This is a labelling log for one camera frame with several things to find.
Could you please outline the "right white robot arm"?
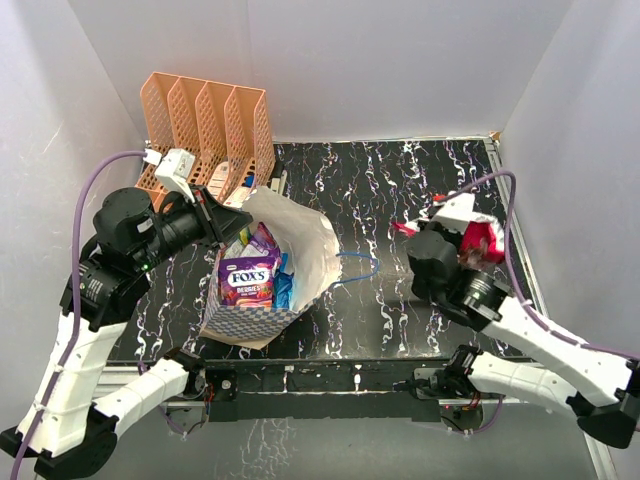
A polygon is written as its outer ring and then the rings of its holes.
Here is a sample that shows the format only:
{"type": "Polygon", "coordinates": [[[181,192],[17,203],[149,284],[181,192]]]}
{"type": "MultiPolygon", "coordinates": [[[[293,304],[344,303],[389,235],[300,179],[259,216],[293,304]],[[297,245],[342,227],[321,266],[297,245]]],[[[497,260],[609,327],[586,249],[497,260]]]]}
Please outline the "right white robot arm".
{"type": "Polygon", "coordinates": [[[426,227],[407,243],[413,293],[443,315],[503,341],[535,361],[502,360],[459,346],[446,366],[417,371],[406,383],[415,395],[442,398],[498,394],[575,418],[599,442],[626,449],[639,421],[639,362],[595,351],[582,339],[534,319],[535,310],[486,272],[465,268],[440,227],[426,227]]]}

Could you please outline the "pink chips bag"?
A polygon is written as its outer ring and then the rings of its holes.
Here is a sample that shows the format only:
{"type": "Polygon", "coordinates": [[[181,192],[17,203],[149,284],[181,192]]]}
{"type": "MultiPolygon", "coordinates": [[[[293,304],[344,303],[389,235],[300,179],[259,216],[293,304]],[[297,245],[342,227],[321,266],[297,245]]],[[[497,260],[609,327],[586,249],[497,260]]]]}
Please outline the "pink chips bag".
{"type": "Polygon", "coordinates": [[[434,215],[405,223],[392,222],[391,226],[407,237],[427,229],[437,231],[454,245],[460,263],[469,267],[499,265],[505,260],[504,229],[492,215],[478,212],[463,214],[460,218],[434,215]]]}

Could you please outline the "blue checkered paper bag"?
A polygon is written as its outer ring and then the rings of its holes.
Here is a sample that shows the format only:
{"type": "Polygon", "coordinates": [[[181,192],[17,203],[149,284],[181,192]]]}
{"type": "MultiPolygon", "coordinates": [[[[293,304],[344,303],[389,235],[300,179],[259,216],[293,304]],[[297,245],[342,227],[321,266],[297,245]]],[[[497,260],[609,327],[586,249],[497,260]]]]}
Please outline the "blue checkered paper bag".
{"type": "Polygon", "coordinates": [[[341,259],[377,259],[340,249],[329,219],[266,187],[243,203],[252,216],[249,240],[232,237],[216,255],[200,335],[227,345],[261,349],[329,289],[354,277],[341,259]]]}

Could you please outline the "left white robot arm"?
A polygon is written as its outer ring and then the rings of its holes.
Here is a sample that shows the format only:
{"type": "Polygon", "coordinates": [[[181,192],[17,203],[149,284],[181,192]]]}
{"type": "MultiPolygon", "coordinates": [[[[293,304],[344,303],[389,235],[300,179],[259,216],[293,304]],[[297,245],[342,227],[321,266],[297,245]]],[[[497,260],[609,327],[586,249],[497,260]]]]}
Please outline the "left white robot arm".
{"type": "Polygon", "coordinates": [[[101,398],[94,392],[115,342],[150,289],[149,272],[191,244],[230,243],[252,220],[203,187],[171,192],[160,208],[136,187],[109,194],[94,215],[94,236],[75,252],[38,393],[20,424],[2,432],[2,450],[16,461],[34,459],[34,471],[44,479],[86,478],[151,410],[174,396],[200,396],[207,383],[204,364],[179,347],[117,391],[101,398]]]}

